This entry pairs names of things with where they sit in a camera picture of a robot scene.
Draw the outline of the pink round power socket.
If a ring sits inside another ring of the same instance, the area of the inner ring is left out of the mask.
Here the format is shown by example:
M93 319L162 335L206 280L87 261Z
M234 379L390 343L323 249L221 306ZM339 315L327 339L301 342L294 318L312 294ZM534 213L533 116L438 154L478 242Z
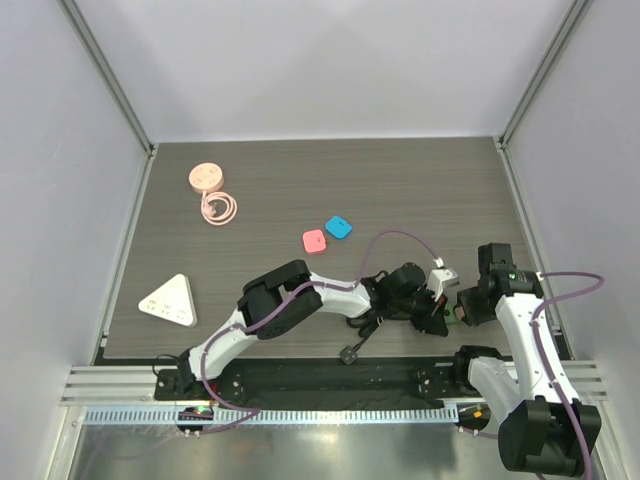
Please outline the pink round power socket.
M188 175L191 188L198 194L210 194L222 189L224 173L215 163L205 162L192 168Z

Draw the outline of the blue plug adapter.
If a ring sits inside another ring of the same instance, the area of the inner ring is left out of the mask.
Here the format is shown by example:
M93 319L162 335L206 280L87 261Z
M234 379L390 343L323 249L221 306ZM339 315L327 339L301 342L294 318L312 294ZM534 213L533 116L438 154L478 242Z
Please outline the blue plug adapter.
M350 235L353 227L346 219L333 216L326 222L325 230L335 239L343 240Z

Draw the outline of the green power strip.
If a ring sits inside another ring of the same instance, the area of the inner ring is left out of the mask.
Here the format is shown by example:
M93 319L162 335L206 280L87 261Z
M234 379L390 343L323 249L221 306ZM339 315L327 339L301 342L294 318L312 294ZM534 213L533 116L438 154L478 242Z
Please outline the green power strip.
M447 306L445 308L445 323L447 325L453 325L461 322L456 316L456 308L458 306L460 305Z

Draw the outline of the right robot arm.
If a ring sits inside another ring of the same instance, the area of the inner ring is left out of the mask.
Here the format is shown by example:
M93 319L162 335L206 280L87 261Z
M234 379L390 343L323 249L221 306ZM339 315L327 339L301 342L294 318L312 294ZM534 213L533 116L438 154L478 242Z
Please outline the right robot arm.
M478 270L477 285L457 294L456 315L469 326L498 321L514 366L494 348L464 345L454 356L453 388L484 398L507 470L591 478L601 416L580 399L559 359L546 320L557 300L544 297L544 274L519 269L502 243L479 247Z

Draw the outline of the pink red plug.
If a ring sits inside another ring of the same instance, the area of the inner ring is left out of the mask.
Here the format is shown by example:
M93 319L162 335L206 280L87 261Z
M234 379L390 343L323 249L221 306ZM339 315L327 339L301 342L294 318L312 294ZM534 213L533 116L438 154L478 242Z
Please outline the pink red plug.
M316 255L326 251L327 240L320 229L308 230L302 234L304 251L309 255Z

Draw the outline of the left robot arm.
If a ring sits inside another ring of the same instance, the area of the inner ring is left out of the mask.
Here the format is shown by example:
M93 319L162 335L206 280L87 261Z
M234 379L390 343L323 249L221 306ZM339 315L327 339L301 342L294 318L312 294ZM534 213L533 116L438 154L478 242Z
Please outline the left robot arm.
M342 316L358 330L359 343L341 353L345 364L385 321L408 321L421 333L445 337L445 290L457 284L457 273L440 258L429 273L407 262L350 282L318 275L303 260L291 261L246 284L229 319L178 357L177 389L193 400L205 397L212 380L249 346L280 337L316 313Z

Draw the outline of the white triangular power socket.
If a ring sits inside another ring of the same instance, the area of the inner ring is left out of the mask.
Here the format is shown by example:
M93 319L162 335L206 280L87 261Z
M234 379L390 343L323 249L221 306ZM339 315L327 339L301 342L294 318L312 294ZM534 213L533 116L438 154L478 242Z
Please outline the white triangular power socket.
M183 327L194 327L197 314L189 279L176 274L138 303L141 313Z

